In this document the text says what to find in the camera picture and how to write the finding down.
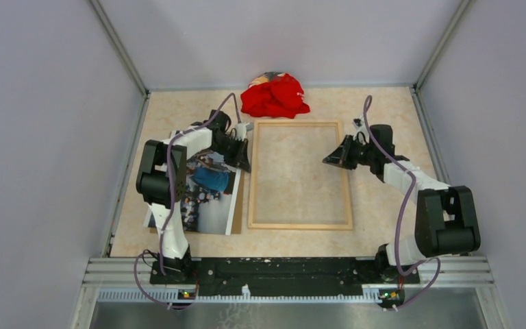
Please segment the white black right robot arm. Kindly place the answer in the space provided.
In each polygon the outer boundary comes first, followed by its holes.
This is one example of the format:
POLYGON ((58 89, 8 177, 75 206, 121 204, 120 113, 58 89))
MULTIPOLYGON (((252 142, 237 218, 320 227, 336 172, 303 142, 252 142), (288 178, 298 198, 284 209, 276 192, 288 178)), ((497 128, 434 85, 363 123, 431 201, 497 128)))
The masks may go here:
POLYGON ((391 126, 355 123, 356 134, 346 135, 323 163, 347 170, 366 166, 403 194, 394 240, 381 245, 375 256, 376 277, 393 282, 433 257, 477 251, 481 234, 472 190, 432 178, 397 155, 391 126))

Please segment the printed colour photo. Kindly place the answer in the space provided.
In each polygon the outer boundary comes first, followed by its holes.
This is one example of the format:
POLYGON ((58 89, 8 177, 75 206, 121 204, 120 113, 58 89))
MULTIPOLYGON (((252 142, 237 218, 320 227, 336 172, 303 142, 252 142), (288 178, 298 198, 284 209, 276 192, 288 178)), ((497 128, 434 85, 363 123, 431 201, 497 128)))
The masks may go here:
POLYGON ((152 213, 152 227, 172 223, 187 232, 231 234, 241 175, 250 170, 248 141, 208 128, 148 140, 136 190, 152 213))

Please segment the brown cardboard backing board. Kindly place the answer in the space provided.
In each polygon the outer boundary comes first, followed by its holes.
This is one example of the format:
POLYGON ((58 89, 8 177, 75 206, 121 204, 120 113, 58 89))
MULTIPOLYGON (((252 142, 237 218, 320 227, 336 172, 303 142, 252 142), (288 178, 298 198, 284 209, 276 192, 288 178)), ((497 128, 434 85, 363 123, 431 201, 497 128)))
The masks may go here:
POLYGON ((209 191, 187 181, 186 194, 179 202, 183 230, 189 233, 232 235, 242 230, 243 172, 235 177, 230 194, 209 191))

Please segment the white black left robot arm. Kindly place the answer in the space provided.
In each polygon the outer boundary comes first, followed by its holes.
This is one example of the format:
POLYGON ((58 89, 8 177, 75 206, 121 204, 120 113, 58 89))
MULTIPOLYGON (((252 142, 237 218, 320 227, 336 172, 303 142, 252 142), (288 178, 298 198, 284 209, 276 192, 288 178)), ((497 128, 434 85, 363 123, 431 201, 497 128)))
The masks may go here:
POLYGON ((148 140, 142 148, 136 191, 148 204, 158 231, 159 250, 153 265, 157 276, 184 283, 192 275, 180 207, 186 194, 188 159, 209 149, 222 155, 228 167, 251 170, 247 133, 253 124, 239 122, 232 127, 230 123, 227 114, 212 110, 207 120, 192 123, 166 140, 148 140))

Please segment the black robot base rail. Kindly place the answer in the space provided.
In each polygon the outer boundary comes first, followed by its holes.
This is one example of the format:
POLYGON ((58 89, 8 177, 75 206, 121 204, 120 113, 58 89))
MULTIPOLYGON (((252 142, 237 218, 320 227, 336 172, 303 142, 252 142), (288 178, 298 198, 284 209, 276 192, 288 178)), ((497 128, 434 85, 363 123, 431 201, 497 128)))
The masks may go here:
POLYGON ((154 262, 151 284, 189 284, 200 296, 336 297, 361 295, 368 284, 397 285, 387 261, 356 257, 193 258, 177 271, 154 262))

